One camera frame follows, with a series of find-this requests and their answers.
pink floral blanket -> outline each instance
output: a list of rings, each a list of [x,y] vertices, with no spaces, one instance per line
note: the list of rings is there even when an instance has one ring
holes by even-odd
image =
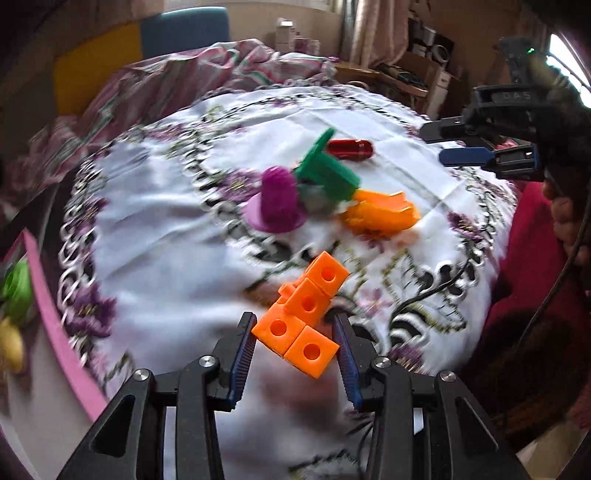
[[[273,84],[334,83],[326,58],[281,55],[258,40],[143,60],[117,70],[84,114],[60,116],[30,141],[28,156],[7,166],[0,199],[21,208],[74,166],[134,125],[148,125],[196,100]]]

green toy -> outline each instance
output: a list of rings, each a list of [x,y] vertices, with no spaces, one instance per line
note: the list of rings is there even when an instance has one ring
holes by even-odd
[[[294,170],[299,183],[312,181],[324,187],[331,202],[347,202],[361,185],[361,179],[332,155],[324,151],[326,144],[335,134],[329,128],[308,151],[304,160]]]
[[[15,326],[30,320],[29,308],[33,303],[33,288],[27,259],[21,259],[4,278],[2,296],[5,298],[5,316]]]

curtain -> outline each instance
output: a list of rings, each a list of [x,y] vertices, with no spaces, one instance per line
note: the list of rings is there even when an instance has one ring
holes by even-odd
[[[364,68],[395,63],[408,46],[410,0],[358,0],[350,61]]]
[[[343,33],[339,52],[339,58],[343,61],[349,61],[351,59],[357,1],[358,0],[345,0],[343,6]]]

green toy block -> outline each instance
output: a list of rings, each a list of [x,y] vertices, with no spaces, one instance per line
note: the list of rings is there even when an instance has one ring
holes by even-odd
[[[334,134],[334,128],[329,128],[324,132],[308,151],[301,164],[294,170],[294,173],[299,182],[312,181],[322,185],[330,201],[346,202],[359,188],[361,179],[334,156],[324,151],[326,144]]]

orange toy piece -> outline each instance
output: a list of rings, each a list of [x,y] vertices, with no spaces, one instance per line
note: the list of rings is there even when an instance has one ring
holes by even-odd
[[[285,311],[298,317],[304,323],[315,327],[330,306],[330,297],[319,289],[309,278],[295,287],[286,283],[279,289],[281,298],[277,303],[283,304]]]
[[[347,227],[355,234],[375,232],[377,235],[393,236],[411,228],[421,217],[404,192],[384,193],[357,190],[353,195],[357,204],[347,208],[341,215]]]
[[[274,303],[252,328],[252,334],[279,355],[283,355],[306,324],[285,311],[284,305]]]
[[[339,345],[306,325],[283,358],[305,374],[319,378],[338,349]]]
[[[322,252],[293,283],[279,288],[280,298],[253,327],[262,343],[311,377],[318,378],[339,345],[314,330],[340,286],[345,267]]]
[[[331,257],[328,252],[322,252],[318,255],[308,265],[303,275],[303,277],[309,278],[314,285],[330,298],[335,296],[348,276],[348,270]]]

